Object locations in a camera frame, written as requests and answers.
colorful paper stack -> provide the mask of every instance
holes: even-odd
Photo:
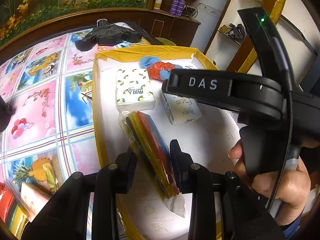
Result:
[[[164,201],[179,194],[170,155],[151,117],[131,112],[125,119],[131,147]]]
[[[28,219],[7,187],[0,192],[0,218],[15,237],[20,239]]]

metal bolt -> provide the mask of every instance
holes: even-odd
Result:
[[[227,172],[227,176],[230,178],[230,179],[234,179],[236,177],[236,174],[233,172],[233,171],[228,171]]]
[[[79,179],[81,176],[82,176],[82,173],[79,172],[79,171],[77,171],[77,172],[75,172],[74,174],[72,174],[72,177],[73,177],[74,179]]]
[[[118,164],[116,164],[116,163],[110,163],[108,165],[109,170],[115,170],[116,168],[118,168]]]
[[[190,165],[191,169],[193,170],[199,170],[200,169],[200,165],[198,163],[192,163]]]

fingernail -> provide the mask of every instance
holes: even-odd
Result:
[[[233,150],[234,146],[230,149],[230,152]],[[228,157],[230,158],[230,152],[228,153]]]
[[[252,187],[258,191],[269,191],[271,179],[271,173],[259,174],[254,177]]]

white tissue pack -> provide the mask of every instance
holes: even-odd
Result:
[[[137,67],[118,69],[116,104],[119,111],[148,110],[156,104],[148,71]]]
[[[165,94],[162,90],[160,90],[160,96],[172,125],[192,122],[202,116],[196,101],[192,98]]]

spray can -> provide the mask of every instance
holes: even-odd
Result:
[[[175,13],[176,16],[181,16],[185,5],[186,5],[185,0],[180,0],[178,7],[177,7],[177,10],[176,10],[176,13]]]
[[[172,4],[171,4],[171,8],[169,13],[175,15],[176,11],[177,11],[177,7],[179,5],[180,0],[173,0]]]

